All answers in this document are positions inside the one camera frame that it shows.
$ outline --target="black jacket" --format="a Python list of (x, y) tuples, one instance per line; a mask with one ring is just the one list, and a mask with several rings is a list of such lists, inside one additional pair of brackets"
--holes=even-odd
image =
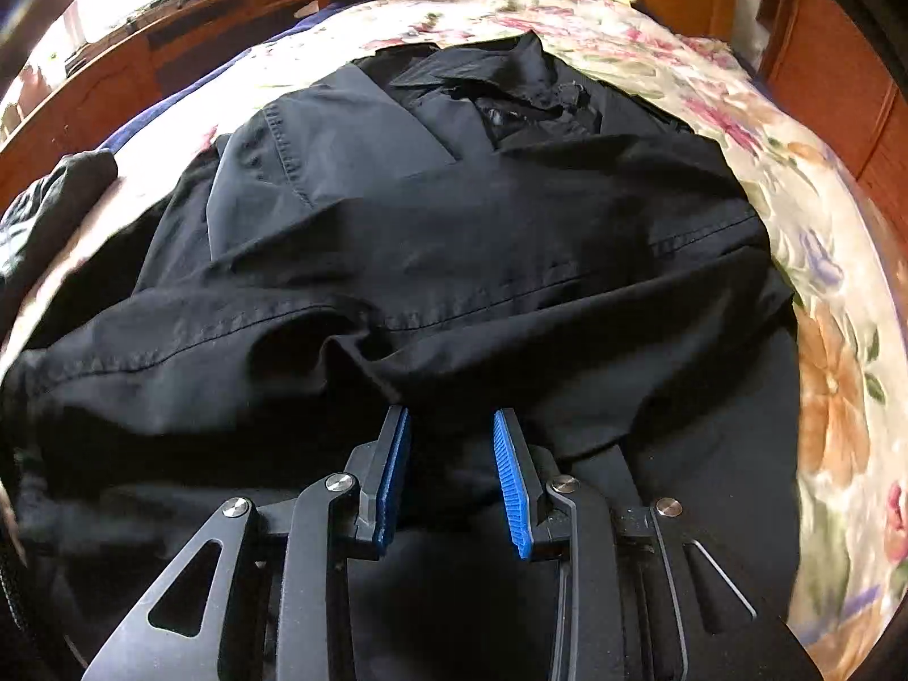
[(566, 468), (621, 442), (784, 614), (791, 291), (713, 141), (532, 34), (401, 47), (266, 106), (141, 223), (110, 306), (71, 331), (53, 306), (2, 389), (22, 537), (88, 654), (223, 498), (298, 493), (389, 402), (414, 452), (400, 553), (351, 577), (362, 678), (546, 678), (555, 577), (507, 549), (501, 406)]

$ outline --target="black fabric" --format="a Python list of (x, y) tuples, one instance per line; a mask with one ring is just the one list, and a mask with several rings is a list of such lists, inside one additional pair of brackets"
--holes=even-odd
[(557, 582), (508, 547), (501, 406), (594, 483), (620, 443), (784, 614), (791, 291), (713, 141), (532, 34), (404, 47), (267, 105), (155, 222), (133, 293), (0, 390), (30, 566), (86, 654), (224, 498), (299, 493), (389, 403), (413, 453), (392, 550), (351, 573), (360, 679), (547, 677)]
[(0, 218), (0, 338), (22, 300), (117, 178), (109, 150), (64, 156), (16, 197)]

